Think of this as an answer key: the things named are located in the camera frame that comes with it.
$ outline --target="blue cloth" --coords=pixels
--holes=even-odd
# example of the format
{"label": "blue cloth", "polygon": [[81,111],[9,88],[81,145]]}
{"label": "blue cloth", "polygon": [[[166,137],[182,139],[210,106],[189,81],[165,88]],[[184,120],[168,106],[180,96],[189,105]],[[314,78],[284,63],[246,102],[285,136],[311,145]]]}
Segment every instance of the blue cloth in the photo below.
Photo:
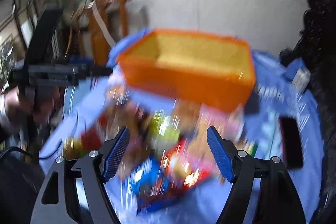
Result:
{"label": "blue cloth", "polygon": [[[132,45],[149,30],[145,29],[135,35],[124,38],[110,52],[111,66],[115,65],[117,54]],[[254,51],[253,61],[257,83],[245,107],[244,132],[246,138],[259,143],[256,157],[269,159],[273,155],[282,157],[281,134],[277,119],[279,115],[295,117],[299,126],[304,153],[304,167],[291,171],[290,176],[298,191],[306,221],[312,217],[319,201],[319,191],[322,175],[323,140],[320,133],[320,121],[316,101],[310,91],[298,94],[290,81],[284,76],[286,68],[279,60],[268,54]],[[100,80],[97,87],[84,98],[75,109],[86,125],[90,126],[98,118],[104,105],[107,79]],[[145,107],[155,110],[164,109],[170,112],[174,100],[159,95],[131,90],[132,100]],[[70,135],[75,125],[75,115],[70,115],[49,138],[40,152],[40,156],[48,155],[55,149],[60,139]],[[84,124],[79,123],[75,135],[84,130]],[[48,160],[41,160],[40,165],[46,173],[57,155]],[[255,179],[250,203],[244,223],[251,223],[259,190],[260,180]],[[87,206],[83,185],[78,182],[80,203]],[[215,223],[219,217],[231,184],[225,182],[220,185],[215,179],[189,191],[177,204],[155,213],[139,214],[136,212],[134,196],[128,195],[118,178],[111,179],[106,185],[106,192],[110,198],[121,223]]]}
{"label": "blue cloth", "polygon": [[93,86],[93,78],[80,80],[77,86],[67,86],[64,94],[63,117],[71,115],[74,107],[79,104]]}

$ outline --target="black phone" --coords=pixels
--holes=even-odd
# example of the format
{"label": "black phone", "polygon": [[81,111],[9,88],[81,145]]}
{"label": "black phone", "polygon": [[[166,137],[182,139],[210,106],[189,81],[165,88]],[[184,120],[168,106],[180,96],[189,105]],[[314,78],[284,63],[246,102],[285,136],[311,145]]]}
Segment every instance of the black phone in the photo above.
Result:
{"label": "black phone", "polygon": [[296,119],[282,117],[279,119],[279,126],[282,135],[283,162],[287,169],[303,167],[302,144]]}

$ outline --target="orange plastic bin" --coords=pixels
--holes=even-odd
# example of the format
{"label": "orange plastic bin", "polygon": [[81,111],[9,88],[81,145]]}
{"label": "orange plastic bin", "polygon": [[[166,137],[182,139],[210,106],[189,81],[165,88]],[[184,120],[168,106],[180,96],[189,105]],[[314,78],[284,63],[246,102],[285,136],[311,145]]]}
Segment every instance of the orange plastic bin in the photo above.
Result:
{"label": "orange plastic bin", "polygon": [[227,112],[244,106],[255,84],[247,42],[197,31],[154,29],[118,62],[129,86]]}

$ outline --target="snack package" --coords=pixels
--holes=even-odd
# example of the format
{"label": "snack package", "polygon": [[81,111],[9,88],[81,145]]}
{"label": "snack package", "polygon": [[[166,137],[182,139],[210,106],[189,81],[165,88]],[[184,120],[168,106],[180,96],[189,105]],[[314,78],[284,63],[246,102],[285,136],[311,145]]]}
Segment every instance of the snack package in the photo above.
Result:
{"label": "snack package", "polygon": [[172,205],[184,191],[173,187],[155,157],[142,162],[124,181],[129,193],[137,198],[138,212],[149,213]]}
{"label": "snack package", "polygon": [[95,127],[90,128],[81,134],[83,148],[86,151],[99,150],[103,142],[100,140]]}
{"label": "snack package", "polygon": [[[243,109],[238,108],[235,112],[227,114],[206,105],[201,106],[197,124],[198,134],[189,143],[187,152],[196,158],[215,162],[207,142],[207,129],[209,126],[214,126],[222,138],[237,143],[244,126]],[[216,167],[212,174],[214,176],[219,175],[219,169]]]}
{"label": "snack package", "polygon": [[148,138],[155,155],[160,159],[165,150],[169,150],[179,140],[179,118],[166,116],[164,111],[156,111],[151,119]]}
{"label": "snack package", "polygon": [[124,180],[131,171],[149,157],[150,147],[143,142],[142,127],[148,113],[139,105],[129,100],[128,91],[123,85],[111,87],[106,93],[108,105],[97,121],[99,136],[102,142],[114,139],[122,127],[130,132],[130,141],[120,162],[116,175]]}
{"label": "snack package", "polygon": [[216,163],[193,157],[187,152],[187,147],[187,140],[182,139],[175,147],[165,152],[161,160],[161,168],[169,181],[173,186],[184,190],[209,178],[212,170],[217,167]]}
{"label": "snack package", "polygon": [[175,101],[172,116],[179,118],[178,128],[181,134],[194,137],[200,109],[201,105],[194,102]]}

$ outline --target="metal screw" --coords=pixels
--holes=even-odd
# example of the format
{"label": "metal screw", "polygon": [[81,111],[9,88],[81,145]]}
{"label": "metal screw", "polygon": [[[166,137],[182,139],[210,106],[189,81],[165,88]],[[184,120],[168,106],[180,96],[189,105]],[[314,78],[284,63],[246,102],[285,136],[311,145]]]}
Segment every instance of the metal screw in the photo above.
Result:
{"label": "metal screw", "polygon": [[94,157],[97,157],[99,154],[99,152],[97,150],[92,150],[90,153],[89,153],[89,156],[91,158],[94,158]]}
{"label": "metal screw", "polygon": [[272,158],[272,161],[275,163],[275,164],[278,164],[281,160],[279,157],[275,156]]}
{"label": "metal screw", "polygon": [[56,161],[58,164],[60,164],[63,160],[64,160],[64,158],[63,158],[62,156],[59,156],[59,157],[56,158],[55,161]]}
{"label": "metal screw", "polygon": [[241,158],[244,158],[246,157],[247,153],[244,151],[244,150],[239,150],[238,151],[238,156],[241,157]]}

